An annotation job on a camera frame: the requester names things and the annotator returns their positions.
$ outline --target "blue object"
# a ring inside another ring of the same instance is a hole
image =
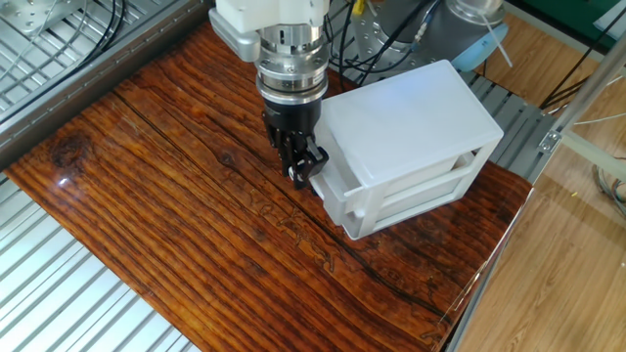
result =
[[[502,43],[509,32],[509,26],[501,23],[493,28],[493,32]],[[493,39],[493,35],[487,33],[456,57],[452,61],[452,66],[462,72],[471,71],[482,64],[497,48],[498,43]]]

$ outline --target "metal bracket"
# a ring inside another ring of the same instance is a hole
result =
[[[217,9],[210,9],[208,16],[213,30],[245,63],[254,63],[261,54],[261,37],[256,31],[241,33],[236,30]]]
[[[541,141],[537,150],[545,154],[552,154],[557,149],[561,139],[562,136],[559,132],[551,130]]]

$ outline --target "silver metal bar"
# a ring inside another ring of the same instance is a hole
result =
[[[511,164],[511,167],[509,167],[511,172],[514,172],[528,180],[531,179],[532,172],[534,171],[537,163],[544,157],[543,154],[537,153],[537,149],[534,148],[534,146],[541,142],[541,139],[545,136],[546,131],[553,123],[553,119],[550,116],[542,115],[539,108],[532,108],[535,109],[535,116],[538,117],[537,124],[533,127],[533,132],[530,136],[525,139],[523,147],[515,155],[515,159]]]
[[[555,122],[552,130],[561,133],[571,129],[580,117],[587,111],[591,104],[598,98],[606,87],[606,84],[615,77],[619,70],[626,64],[626,35],[613,45],[606,54],[600,66],[583,84],[571,103],[568,104],[563,114]]]
[[[571,131],[565,131],[562,134],[562,143],[615,178],[626,182],[626,164],[623,161],[607,154],[593,143]]]

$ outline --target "wooden table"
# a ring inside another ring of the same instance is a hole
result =
[[[439,349],[531,186],[488,163],[353,242],[281,176],[254,76],[205,24],[5,172],[203,350]]]

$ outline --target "wire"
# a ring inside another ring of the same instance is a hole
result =
[[[555,105],[555,104],[557,104],[557,103],[560,103],[560,102],[564,101],[565,99],[567,99],[567,98],[571,97],[572,95],[574,95],[574,94],[578,93],[578,91],[580,90],[581,86],[583,85],[583,83],[585,83],[585,82],[587,81],[587,79],[588,79],[588,78],[589,78],[589,76],[587,76],[587,78],[584,78],[584,79],[583,79],[583,80],[581,80],[580,82],[578,82],[578,83],[576,83],[576,84],[572,85],[571,87],[566,88],[566,89],[563,89],[562,91],[558,92],[558,93],[557,93],[557,94],[553,97],[553,99],[555,99],[555,98],[558,98],[558,99],[556,99],[556,100],[552,100],[552,101],[550,102],[550,104],[549,104],[546,108],[551,107],[551,106],[553,106],[553,105]],[[613,84],[613,83],[617,82],[618,80],[620,80],[620,79],[622,79],[622,78],[623,78],[623,76],[622,76],[621,74],[620,74],[620,75],[618,75],[616,78],[614,78],[614,79],[613,79],[613,80],[611,80],[610,82],[606,83],[606,87],[608,87],[609,85],[611,85],[611,84]],[[555,111],[559,111],[559,110],[561,110],[561,109],[563,109],[563,108],[567,107],[567,105],[568,105],[568,104],[565,104],[565,105],[563,105],[562,107],[556,108],[555,110],[552,110],[552,111],[548,112],[548,114],[553,114]]]
[[[352,16],[352,10],[355,4],[356,0],[352,0],[350,6],[348,6],[345,22],[343,23],[343,31],[341,32],[341,41],[339,42],[339,85],[343,92],[345,92],[345,86],[343,86],[343,49],[345,46],[345,36],[347,35],[348,26],[350,25],[350,17]]]
[[[71,38],[67,41],[65,41],[65,44],[59,48],[57,50],[57,53],[62,53],[65,51],[66,48],[68,48],[69,46],[71,46],[71,44],[73,43],[73,41],[78,37],[78,35],[80,34],[80,31],[82,30],[82,27],[86,24],[86,18],[87,18],[87,4],[88,4],[88,0],[84,0],[83,3],[83,7],[82,7],[82,18],[80,19],[80,24],[78,25],[78,27],[76,28],[76,30],[74,31],[74,34],[71,36]],[[4,75],[2,77],[0,77],[0,80],[2,80],[5,75],[7,74],[7,72],[10,72],[13,69],[13,66],[10,67],[9,69],[7,69],[4,73]],[[21,80],[24,80],[26,78],[28,78],[29,76],[33,75],[35,73],[35,71],[25,75],[24,77],[21,78]],[[20,85],[20,81],[15,81],[13,84],[10,84],[9,86],[5,87],[5,92],[13,89],[14,87],[17,87],[18,85]]]
[[[52,3],[52,6],[50,7],[50,10],[48,11],[48,15],[46,15],[46,19],[44,20],[43,24],[41,24],[41,26],[37,30],[37,34],[32,36],[32,38],[30,39],[28,44],[26,44],[26,46],[23,48],[23,50],[16,56],[16,59],[9,66],[9,68],[7,68],[7,70],[5,70],[2,73],[2,75],[0,75],[0,81],[3,80],[4,77],[6,77],[7,74],[9,74],[9,72],[11,72],[13,70],[13,68],[15,68],[18,65],[18,62],[22,59],[22,56],[24,56],[26,54],[26,52],[30,49],[32,44],[35,42],[35,39],[37,39],[39,37],[39,35],[41,34],[41,32],[43,32],[43,28],[46,27],[46,24],[48,23],[48,20],[50,19],[50,15],[52,15],[52,11],[55,9],[55,6],[57,6],[58,2],[59,2],[59,0],[54,0],[54,2]]]
[[[567,79],[571,77],[574,71],[582,65],[582,63],[585,61],[585,59],[587,59],[589,54],[591,54],[591,52],[594,51],[594,49],[596,49],[598,44],[600,44],[600,41],[606,36],[606,34],[610,31],[610,29],[622,18],[622,16],[624,16],[624,14],[626,14],[626,8],[624,8],[624,10],[622,10],[619,13],[619,15],[617,15],[617,17],[615,17],[615,19],[603,30],[602,34],[598,37],[598,39],[596,39],[594,43],[592,43],[592,45],[589,47],[589,49],[587,49],[585,54],[583,54],[582,58],[580,58],[580,60],[576,63],[576,65],[574,65],[574,67],[565,75],[563,80],[559,83],[559,85],[557,85],[557,87],[555,87],[555,89],[553,89],[553,91],[548,95],[548,97],[544,100],[544,102],[541,103],[541,105],[539,106],[539,109],[544,110],[545,108],[550,107],[558,102],[558,101],[552,102],[552,100],[555,97],[555,93],[560,89],[560,87],[563,86],[563,84],[565,84]]]
[[[500,53],[502,54],[503,57],[505,57],[505,60],[507,61],[507,64],[509,65],[509,67],[513,67],[513,63],[511,62],[511,58],[509,58],[509,54],[507,54],[507,51],[505,50],[505,47],[502,46],[502,43],[500,42],[500,39],[498,39],[498,36],[496,35],[496,33],[494,33],[493,28],[491,27],[491,23],[489,23],[489,21],[487,20],[487,18],[484,15],[480,14],[480,16],[482,17],[482,20],[487,25],[487,29],[489,29],[489,33],[491,33],[491,37],[496,42],[496,45],[498,45],[498,49],[500,50]]]
[[[617,157],[617,159],[626,160],[626,157]],[[606,180],[606,176],[604,175],[604,170],[599,168],[597,165],[593,165],[592,172],[594,173],[594,181],[596,182],[596,185],[600,189],[600,192],[604,193],[609,198],[611,198],[611,200],[613,200],[619,212],[622,214],[622,216],[626,218],[626,205],[625,205],[626,201],[617,192],[617,189],[620,186],[623,186],[624,183],[620,181],[619,179],[616,179],[613,182],[612,186],[610,187]]]
[[[402,31],[407,27],[407,25],[409,25],[409,23],[420,13],[420,11],[424,9],[424,7],[427,5],[427,3],[428,3],[427,1],[422,0],[415,7],[415,9],[413,9],[413,11],[411,11],[409,16],[407,16],[407,18],[402,23],[400,23],[400,25],[398,25],[398,27],[393,31],[393,33],[391,33],[389,38],[384,42],[384,45],[382,45],[382,48],[380,48],[379,52],[376,54],[376,56],[374,58],[374,61],[372,62],[372,64],[368,68],[368,70],[365,72],[363,77],[361,78],[361,82],[359,83],[360,86],[363,85],[363,83],[367,79],[368,75],[370,73],[372,73],[372,70],[374,69],[374,65],[380,60],[380,57],[382,56],[382,54],[389,47],[391,47],[391,44],[393,44],[393,42],[398,38],[398,36],[400,36],[400,33],[402,33]]]
[[[413,53],[413,51],[409,50],[407,51],[404,56],[402,56],[402,58],[400,60],[398,60],[395,64],[387,67],[387,68],[382,68],[382,69],[362,69],[360,67],[354,66],[353,68],[358,70],[359,72],[369,72],[369,73],[385,73],[388,71],[391,71],[392,69],[400,66],[405,60],[407,60],[407,58],[409,56],[411,56],[411,54]]]
[[[120,0],[120,2],[121,2],[121,11],[118,17],[117,16],[117,0],[112,0],[111,20],[109,21],[109,24],[105,28],[105,31],[103,32],[102,37],[100,37],[100,40],[96,43],[96,46],[91,50],[91,52],[89,52],[89,54],[87,54],[85,59],[83,59],[83,61],[71,72],[70,75],[78,72],[85,65],[91,63],[94,59],[96,59],[102,53],[107,51],[107,49],[109,49],[110,45],[112,44],[112,41],[115,39],[115,37],[119,33],[121,24],[123,23],[124,13],[126,12],[126,0]],[[115,25],[115,19],[117,18],[119,18],[119,21],[117,22],[117,25]]]
[[[610,120],[610,119],[614,119],[614,118],[617,118],[617,117],[623,117],[623,116],[626,116],[626,112],[619,113],[617,115],[613,115],[613,116],[609,116],[609,117],[598,118],[598,119],[595,119],[595,120],[576,122],[576,123],[574,123],[574,125],[602,122],[602,121],[607,121],[607,120]]]

